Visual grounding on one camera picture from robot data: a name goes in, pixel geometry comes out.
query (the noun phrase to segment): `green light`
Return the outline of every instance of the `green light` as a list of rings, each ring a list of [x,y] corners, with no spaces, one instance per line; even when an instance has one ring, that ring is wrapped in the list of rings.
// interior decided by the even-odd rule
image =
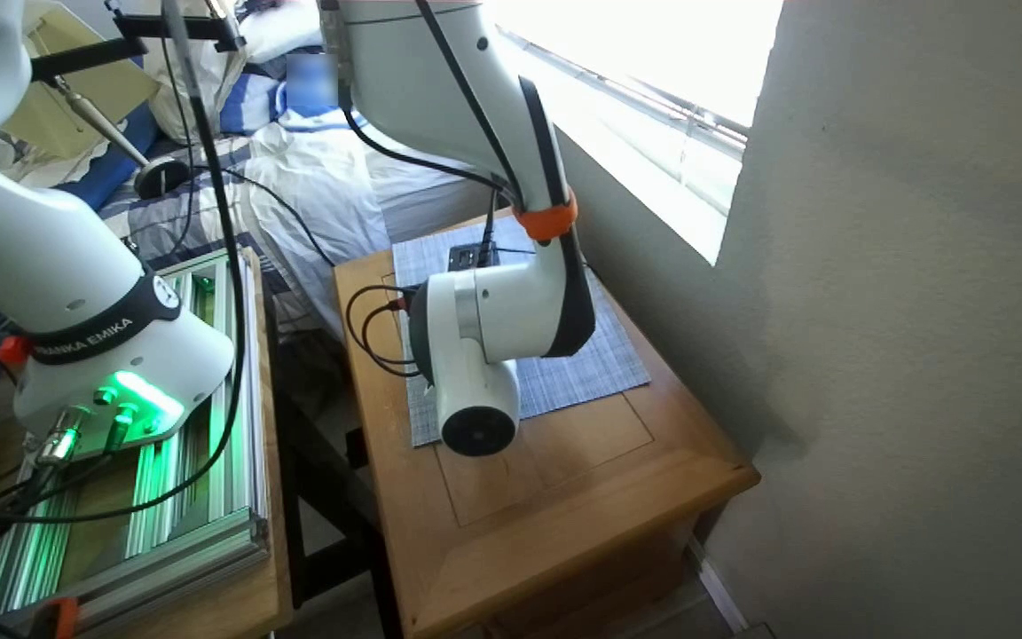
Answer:
[[[118,392],[118,400],[128,414],[128,423],[140,423],[141,433],[150,428],[171,428],[183,423],[186,414],[186,404],[168,399],[161,387],[152,387],[145,376],[140,373],[115,373],[115,392]]]
[[[77,426],[70,426],[56,437],[55,458],[67,458],[74,452],[74,444],[77,444]]]

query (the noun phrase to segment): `bedsheet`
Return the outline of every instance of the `bedsheet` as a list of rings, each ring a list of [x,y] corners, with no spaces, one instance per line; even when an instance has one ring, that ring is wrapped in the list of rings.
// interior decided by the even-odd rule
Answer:
[[[348,128],[286,130],[271,124],[252,140],[224,143],[222,156],[235,230],[263,257],[286,334],[341,336],[339,262],[385,252],[488,206],[482,189],[381,156]],[[102,217],[150,265],[224,244],[206,175],[161,201],[126,195]]]

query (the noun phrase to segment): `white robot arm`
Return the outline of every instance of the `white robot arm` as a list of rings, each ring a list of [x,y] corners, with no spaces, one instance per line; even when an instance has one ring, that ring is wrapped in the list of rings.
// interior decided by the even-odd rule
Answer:
[[[449,447],[510,444],[510,359],[577,354],[592,302],[577,242],[577,198],[534,82],[516,78],[481,0],[319,0],[341,101],[414,150],[465,160],[510,186],[534,262],[437,273],[414,290],[412,353],[432,385]]]
[[[29,88],[27,0],[0,0],[0,121]],[[32,354],[16,399],[32,433],[74,404],[118,400],[126,439],[161,439],[230,371],[230,340],[186,314],[173,290],[64,191],[0,175],[0,314]]]

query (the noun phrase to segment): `windowsill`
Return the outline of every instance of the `windowsill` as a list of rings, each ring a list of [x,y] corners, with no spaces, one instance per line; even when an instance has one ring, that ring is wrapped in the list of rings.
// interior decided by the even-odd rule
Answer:
[[[545,88],[552,121],[584,150],[591,152],[621,189],[629,189],[652,217],[661,217],[683,242],[688,242],[705,262],[718,262],[724,226],[728,226],[728,206],[740,178],[740,156],[718,152],[696,140],[687,140],[683,130],[671,130],[668,124],[657,124],[643,115],[626,115],[608,108],[608,97],[598,97],[600,88],[591,88],[586,82],[559,72],[554,65],[519,50],[527,76]],[[639,128],[652,130],[643,135],[643,150],[637,150],[621,130],[617,118],[639,118]],[[683,178],[668,175],[650,156],[688,156],[688,162],[702,162],[709,169],[702,189],[683,186]]]

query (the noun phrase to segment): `window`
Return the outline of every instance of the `window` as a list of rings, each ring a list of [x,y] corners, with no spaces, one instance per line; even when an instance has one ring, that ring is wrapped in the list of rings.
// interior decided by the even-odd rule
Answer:
[[[782,0],[495,0],[573,143],[718,262]]]

